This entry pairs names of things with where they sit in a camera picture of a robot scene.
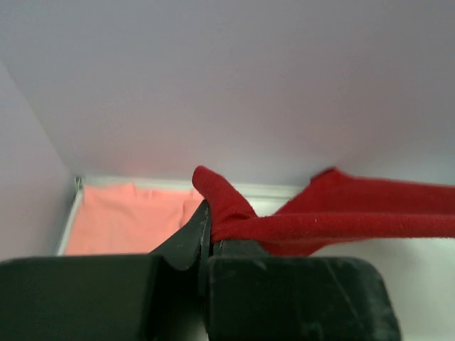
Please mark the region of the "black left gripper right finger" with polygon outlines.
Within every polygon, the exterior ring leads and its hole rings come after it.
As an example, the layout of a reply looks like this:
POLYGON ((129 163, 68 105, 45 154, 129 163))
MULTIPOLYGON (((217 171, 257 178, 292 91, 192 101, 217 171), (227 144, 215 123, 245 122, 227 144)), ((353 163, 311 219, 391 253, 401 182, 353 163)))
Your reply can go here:
POLYGON ((385 283, 352 257, 281 257, 222 241, 208 260, 211 340, 400 340, 385 283))

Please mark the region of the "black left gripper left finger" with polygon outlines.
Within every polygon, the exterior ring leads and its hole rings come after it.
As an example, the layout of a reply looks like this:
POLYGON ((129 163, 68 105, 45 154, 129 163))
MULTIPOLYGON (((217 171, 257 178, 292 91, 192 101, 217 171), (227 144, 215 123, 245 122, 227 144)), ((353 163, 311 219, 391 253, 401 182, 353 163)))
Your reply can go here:
POLYGON ((210 208, 152 252, 1 263, 2 340, 207 340, 200 265, 210 208))

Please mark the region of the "red t-shirt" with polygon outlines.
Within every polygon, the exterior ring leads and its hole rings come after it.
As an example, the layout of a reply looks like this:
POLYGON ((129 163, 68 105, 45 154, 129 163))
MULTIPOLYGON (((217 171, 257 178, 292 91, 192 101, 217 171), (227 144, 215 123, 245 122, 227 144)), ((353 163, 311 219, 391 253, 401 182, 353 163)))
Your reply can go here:
POLYGON ((194 188, 212 212, 213 242, 251 239, 275 256, 308 256, 366 239, 454 237, 454 187, 355 177, 336 168, 260 217, 221 175, 198 166, 194 188))

